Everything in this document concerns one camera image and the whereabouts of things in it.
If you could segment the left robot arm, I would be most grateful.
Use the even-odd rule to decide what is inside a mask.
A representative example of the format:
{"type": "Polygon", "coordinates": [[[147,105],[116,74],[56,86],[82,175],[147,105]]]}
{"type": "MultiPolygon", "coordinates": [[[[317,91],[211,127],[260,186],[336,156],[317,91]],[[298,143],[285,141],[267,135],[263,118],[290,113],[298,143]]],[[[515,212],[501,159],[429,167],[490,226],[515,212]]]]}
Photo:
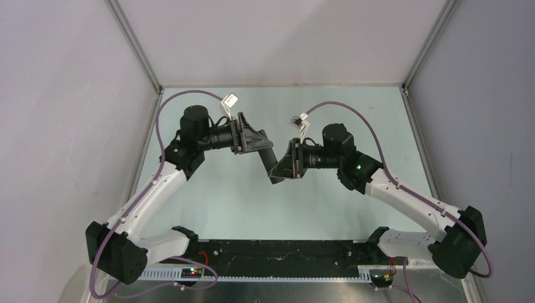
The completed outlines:
{"type": "Polygon", "coordinates": [[[229,148],[236,155],[257,152],[270,170],[276,158],[273,142],[255,130],[242,112],[223,125],[214,125],[207,108],[192,105],[184,110],[175,138],[164,149],[160,163],[144,188],[106,223],[92,222],[86,229],[91,271],[103,271],[119,282],[135,282],[149,264],[180,258],[198,258],[198,236],[185,227],[149,238],[143,232],[171,195],[183,186],[205,160],[205,152],[229,148]]]}

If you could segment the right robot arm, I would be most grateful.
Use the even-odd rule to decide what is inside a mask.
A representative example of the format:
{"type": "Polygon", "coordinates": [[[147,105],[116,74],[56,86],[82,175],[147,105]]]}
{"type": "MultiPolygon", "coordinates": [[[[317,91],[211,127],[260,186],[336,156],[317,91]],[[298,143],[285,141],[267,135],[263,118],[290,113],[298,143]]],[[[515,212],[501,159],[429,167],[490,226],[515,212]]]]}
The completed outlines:
{"type": "Polygon", "coordinates": [[[342,123],[325,126],[322,139],[321,145],[291,139],[283,158],[269,169],[269,177],[301,179],[308,169],[336,169],[346,189],[384,202],[424,229],[423,233],[405,234],[377,229],[371,236],[375,242],[367,246],[370,261],[427,259],[457,279],[474,273],[472,267],[487,244],[479,210],[472,206],[461,210],[405,185],[382,162],[358,151],[353,135],[342,123]]]}

